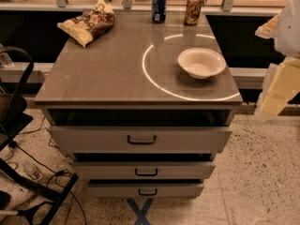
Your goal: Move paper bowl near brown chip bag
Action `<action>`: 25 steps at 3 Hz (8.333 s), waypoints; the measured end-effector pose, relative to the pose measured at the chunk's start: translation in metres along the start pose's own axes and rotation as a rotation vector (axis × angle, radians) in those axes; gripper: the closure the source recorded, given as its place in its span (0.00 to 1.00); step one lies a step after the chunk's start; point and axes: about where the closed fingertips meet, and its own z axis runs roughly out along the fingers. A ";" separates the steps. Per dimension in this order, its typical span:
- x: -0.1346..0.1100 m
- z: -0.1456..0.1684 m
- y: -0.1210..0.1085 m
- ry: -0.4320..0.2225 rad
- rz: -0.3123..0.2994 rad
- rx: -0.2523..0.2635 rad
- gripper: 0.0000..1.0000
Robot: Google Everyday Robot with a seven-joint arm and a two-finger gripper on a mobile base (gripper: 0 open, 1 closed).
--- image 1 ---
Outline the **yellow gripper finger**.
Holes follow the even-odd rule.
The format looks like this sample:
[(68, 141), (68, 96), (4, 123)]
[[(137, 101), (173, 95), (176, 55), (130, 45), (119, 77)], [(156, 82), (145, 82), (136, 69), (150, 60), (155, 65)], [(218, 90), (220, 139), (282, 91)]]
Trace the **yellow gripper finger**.
[(266, 70), (262, 92), (256, 103), (256, 116), (277, 116), (300, 92), (300, 58), (286, 57)]
[(279, 15), (274, 16), (268, 22), (259, 26), (255, 31), (255, 35), (259, 38), (269, 39), (274, 38), (278, 25), (278, 17)]

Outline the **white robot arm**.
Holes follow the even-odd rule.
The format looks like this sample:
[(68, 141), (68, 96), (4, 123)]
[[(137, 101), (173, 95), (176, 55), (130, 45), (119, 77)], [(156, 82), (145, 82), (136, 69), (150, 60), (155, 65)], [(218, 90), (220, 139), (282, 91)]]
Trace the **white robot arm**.
[(272, 118), (300, 92), (300, 0), (291, 0), (278, 15), (260, 26), (255, 35), (272, 38), (275, 50), (285, 56), (279, 65), (269, 65), (256, 104), (257, 116)]

